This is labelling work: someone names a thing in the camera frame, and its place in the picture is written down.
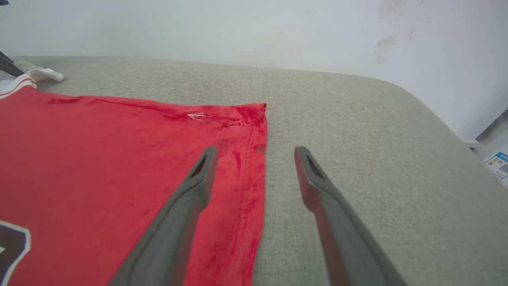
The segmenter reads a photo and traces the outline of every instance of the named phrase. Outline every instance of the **red stripe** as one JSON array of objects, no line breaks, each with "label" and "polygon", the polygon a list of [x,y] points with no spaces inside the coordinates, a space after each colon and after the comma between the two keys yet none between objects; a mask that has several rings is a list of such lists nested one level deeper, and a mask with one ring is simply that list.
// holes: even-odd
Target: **red stripe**
[{"label": "red stripe", "polygon": [[31,79],[31,78],[26,78],[26,79],[24,79],[24,80],[20,81],[20,82],[18,83],[18,85],[17,85],[15,88],[11,89],[11,91],[6,92],[6,93],[2,93],[2,94],[0,94],[0,96],[2,96],[2,95],[6,95],[6,94],[8,94],[8,93],[11,93],[12,91],[16,90],[16,88],[18,88],[18,86],[19,86],[22,82],[27,81],[27,80],[32,81],[32,83],[35,83],[35,81],[34,81],[33,79]]}]

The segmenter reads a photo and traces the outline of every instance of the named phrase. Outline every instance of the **qr code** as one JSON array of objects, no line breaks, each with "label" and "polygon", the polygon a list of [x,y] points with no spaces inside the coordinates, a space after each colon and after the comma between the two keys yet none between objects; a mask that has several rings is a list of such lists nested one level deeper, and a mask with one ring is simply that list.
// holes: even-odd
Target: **qr code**
[{"label": "qr code", "polygon": [[503,167],[499,168],[501,171],[508,173],[508,164],[505,164]]}]

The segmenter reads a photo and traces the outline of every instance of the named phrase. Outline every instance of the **garment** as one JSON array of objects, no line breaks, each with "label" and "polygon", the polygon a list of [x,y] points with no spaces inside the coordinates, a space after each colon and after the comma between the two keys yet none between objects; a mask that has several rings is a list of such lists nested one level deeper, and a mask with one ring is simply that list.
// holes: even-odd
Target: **garment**
[{"label": "garment", "polygon": [[215,181],[185,284],[251,284],[263,228],[264,104],[71,97],[19,82],[27,85],[0,99],[0,221],[29,232],[29,251],[9,285],[106,285],[212,145]]}]

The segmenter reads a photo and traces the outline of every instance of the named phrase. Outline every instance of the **frayed white thread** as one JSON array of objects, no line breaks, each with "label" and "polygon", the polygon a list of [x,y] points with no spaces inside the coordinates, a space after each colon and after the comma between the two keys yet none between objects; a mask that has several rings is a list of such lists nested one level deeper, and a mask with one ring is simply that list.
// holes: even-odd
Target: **frayed white thread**
[{"label": "frayed white thread", "polygon": [[201,119],[199,119],[199,117],[206,117],[206,115],[202,112],[187,114],[187,116],[194,119],[194,120],[199,120],[199,121],[201,121]]}]

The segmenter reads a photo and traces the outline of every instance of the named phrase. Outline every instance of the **white backdrop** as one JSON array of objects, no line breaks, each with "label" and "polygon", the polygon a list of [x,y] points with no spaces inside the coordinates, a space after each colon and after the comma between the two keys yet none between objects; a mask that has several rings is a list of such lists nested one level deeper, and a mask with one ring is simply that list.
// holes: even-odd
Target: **white backdrop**
[{"label": "white backdrop", "polygon": [[508,107],[507,0],[10,0],[7,55],[99,55],[358,74],[461,139]]}]

